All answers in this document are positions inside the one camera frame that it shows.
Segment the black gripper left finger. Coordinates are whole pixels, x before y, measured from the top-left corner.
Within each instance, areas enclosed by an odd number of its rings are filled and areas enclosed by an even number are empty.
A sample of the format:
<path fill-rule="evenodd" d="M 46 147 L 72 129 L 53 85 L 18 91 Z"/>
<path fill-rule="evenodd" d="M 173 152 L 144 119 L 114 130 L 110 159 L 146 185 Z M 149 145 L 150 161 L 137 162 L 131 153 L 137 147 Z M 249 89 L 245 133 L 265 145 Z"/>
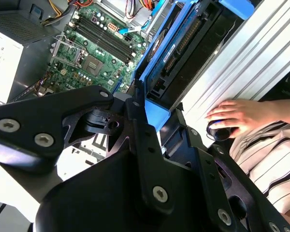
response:
<path fill-rule="evenodd" d="M 51 172 L 63 149 L 106 134 L 107 156 L 136 157 L 137 206 L 168 215 L 173 195 L 156 130 L 145 113 L 145 88 L 121 101 L 101 86 L 87 86 L 0 106 L 0 163 L 23 171 Z"/>

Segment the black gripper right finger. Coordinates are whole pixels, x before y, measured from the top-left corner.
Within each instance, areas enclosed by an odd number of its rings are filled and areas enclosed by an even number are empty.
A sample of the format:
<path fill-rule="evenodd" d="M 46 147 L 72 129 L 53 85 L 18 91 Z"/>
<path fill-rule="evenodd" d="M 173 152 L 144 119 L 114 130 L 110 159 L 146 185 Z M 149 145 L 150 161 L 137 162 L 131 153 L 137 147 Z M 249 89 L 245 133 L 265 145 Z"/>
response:
<path fill-rule="evenodd" d="M 290 232 L 290 223 L 220 146 L 205 147 L 175 109 L 161 129 L 178 200 L 180 228 L 199 223 L 203 232 Z"/>

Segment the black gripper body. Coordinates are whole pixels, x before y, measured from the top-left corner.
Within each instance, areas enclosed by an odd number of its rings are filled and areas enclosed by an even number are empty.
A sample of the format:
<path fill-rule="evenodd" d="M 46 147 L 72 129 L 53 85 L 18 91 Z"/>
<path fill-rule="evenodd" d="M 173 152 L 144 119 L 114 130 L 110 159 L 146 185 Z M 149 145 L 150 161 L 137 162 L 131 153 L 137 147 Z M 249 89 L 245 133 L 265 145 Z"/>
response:
<path fill-rule="evenodd" d="M 197 222 L 180 228 L 187 207 L 178 200 L 171 176 L 178 168 L 163 159 L 173 195 L 168 215 L 137 206 L 136 157 L 127 151 L 99 162 L 53 188 L 36 217 L 39 232 L 202 232 Z"/>

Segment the bare person hand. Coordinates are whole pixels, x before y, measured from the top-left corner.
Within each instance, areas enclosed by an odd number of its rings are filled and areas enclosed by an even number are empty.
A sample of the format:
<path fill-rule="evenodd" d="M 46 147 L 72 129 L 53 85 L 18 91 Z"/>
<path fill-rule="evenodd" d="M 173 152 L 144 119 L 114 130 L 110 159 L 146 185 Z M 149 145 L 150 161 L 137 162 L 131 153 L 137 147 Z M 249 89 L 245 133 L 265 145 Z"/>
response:
<path fill-rule="evenodd" d="M 207 121 L 214 121 L 211 129 L 231 128 L 230 138 L 266 124 L 262 104 L 257 101 L 228 100 L 207 113 Z"/>

